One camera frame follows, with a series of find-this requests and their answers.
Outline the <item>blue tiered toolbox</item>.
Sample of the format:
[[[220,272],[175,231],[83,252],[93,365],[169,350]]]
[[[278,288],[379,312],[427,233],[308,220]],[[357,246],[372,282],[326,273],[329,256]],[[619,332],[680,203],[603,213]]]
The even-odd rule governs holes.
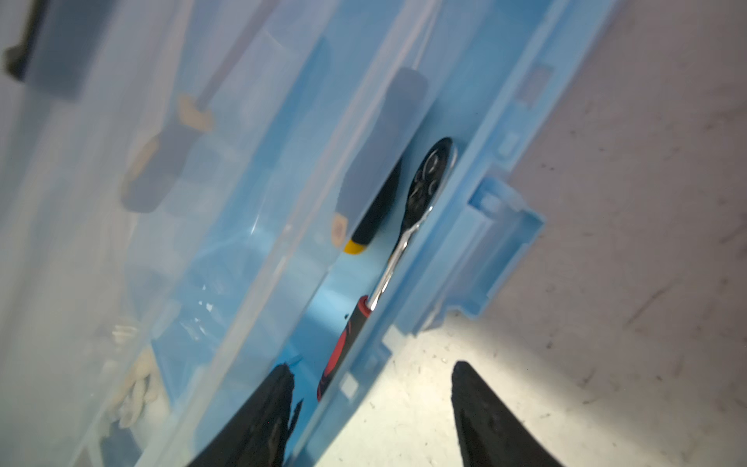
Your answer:
[[[3,465],[186,466],[287,364],[303,406],[284,465],[311,466],[402,341],[482,315],[539,237],[507,179],[613,1],[441,1],[397,195],[358,255],[332,241],[340,187],[438,1],[276,1],[168,195],[124,209],[130,165],[261,2],[2,3]],[[451,176],[318,401],[443,137]],[[118,428],[104,412],[148,344],[170,410]]]

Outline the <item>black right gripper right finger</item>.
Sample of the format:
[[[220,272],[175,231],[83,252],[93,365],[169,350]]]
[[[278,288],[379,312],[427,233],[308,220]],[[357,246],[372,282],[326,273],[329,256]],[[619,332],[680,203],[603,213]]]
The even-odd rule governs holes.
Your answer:
[[[468,362],[456,362],[451,384],[455,427],[465,466],[561,466]]]

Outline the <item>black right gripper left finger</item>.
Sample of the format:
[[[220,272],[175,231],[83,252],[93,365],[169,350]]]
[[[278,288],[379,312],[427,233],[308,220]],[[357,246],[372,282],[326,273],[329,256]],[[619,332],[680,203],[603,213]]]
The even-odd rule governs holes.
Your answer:
[[[302,411],[293,402],[295,377],[276,366],[190,467],[281,467]]]

